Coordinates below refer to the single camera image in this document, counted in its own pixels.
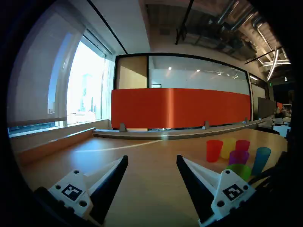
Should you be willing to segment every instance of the orange panel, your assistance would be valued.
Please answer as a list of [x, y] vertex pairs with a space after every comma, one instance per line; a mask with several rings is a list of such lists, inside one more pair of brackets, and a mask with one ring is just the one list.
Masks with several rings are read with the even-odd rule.
[[183, 88], [112, 91], [112, 127], [177, 128], [250, 120], [250, 97], [233, 92]]
[[282, 108], [283, 108], [283, 104], [277, 102], [277, 106], [278, 106], [278, 108], [279, 108], [279, 110], [280, 110], [280, 112], [281, 112], [281, 111], [282, 111]]

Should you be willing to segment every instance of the window sill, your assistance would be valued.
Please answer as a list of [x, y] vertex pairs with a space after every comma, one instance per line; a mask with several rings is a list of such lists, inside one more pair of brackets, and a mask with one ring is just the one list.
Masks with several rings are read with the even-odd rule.
[[81, 124], [89, 124], [89, 123], [92, 123], [92, 122], [104, 121], [104, 120], [106, 120], [106, 119], [98, 119], [98, 120], [95, 120], [95, 121], [86, 121], [86, 122], [80, 122], [80, 123], [75, 123], [75, 124], [69, 124], [67, 126], [57, 126], [57, 127], [46, 128], [46, 129], [38, 129], [38, 130], [33, 130], [33, 131], [28, 131], [28, 132], [20, 132], [20, 133], [15, 133], [15, 134], [8, 135], [8, 137], [9, 138], [15, 138], [15, 137], [21, 137], [21, 136], [25, 136], [25, 135], [33, 135], [33, 134], [37, 134], [37, 133], [49, 132], [49, 131], [56, 130], [56, 129], [74, 127], [74, 126], [81, 125]]

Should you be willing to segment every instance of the green plastic cup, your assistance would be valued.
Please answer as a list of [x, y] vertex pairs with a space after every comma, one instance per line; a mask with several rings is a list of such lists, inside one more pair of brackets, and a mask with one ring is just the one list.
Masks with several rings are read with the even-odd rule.
[[243, 164], [232, 164], [226, 167], [226, 169], [231, 169], [245, 181], [247, 181], [251, 175], [251, 169]]

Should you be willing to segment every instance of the plastic cup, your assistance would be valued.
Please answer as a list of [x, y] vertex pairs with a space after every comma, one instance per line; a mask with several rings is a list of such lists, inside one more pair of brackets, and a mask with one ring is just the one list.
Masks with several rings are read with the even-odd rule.
[[249, 179], [251, 174], [251, 169], [247, 165], [243, 165], [243, 164], [229, 165], [226, 169], [231, 169], [245, 181]]
[[226, 138], [222, 139], [223, 146], [221, 150], [221, 157], [224, 159], [228, 159], [230, 157], [230, 153], [235, 150], [236, 140], [234, 138]]
[[206, 142], [206, 160], [216, 162], [219, 159], [223, 142], [221, 140], [208, 140]]
[[249, 153], [248, 151], [233, 151], [230, 153], [230, 159], [228, 161], [229, 165], [232, 164], [243, 164], [245, 165], [247, 160], [249, 158]]
[[251, 171], [252, 175], [258, 175], [262, 173], [264, 166], [271, 154], [271, 150], [269, 148], [261, 147], [257, 149], [255, 162], [253, 164], [253, 169]]
[[250, 142], [248, 140], [238, 140], [236, 142], [237, 151], [248, 151]]

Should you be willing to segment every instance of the blue plastic cup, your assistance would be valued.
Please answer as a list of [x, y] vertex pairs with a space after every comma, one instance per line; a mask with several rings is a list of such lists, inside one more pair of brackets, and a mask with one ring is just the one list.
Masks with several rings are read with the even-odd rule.
[[270, 156], [270, 153], [272, 151], [269, 148], [261, 147], [257, 149], [255, 162], [253, 164], [253, 169], [251, 171], [251, 174], [253, 176], [256, 176], [260, 173], [262, 173], [262, 170], [264, 166], [266, 165], [266, 162]]

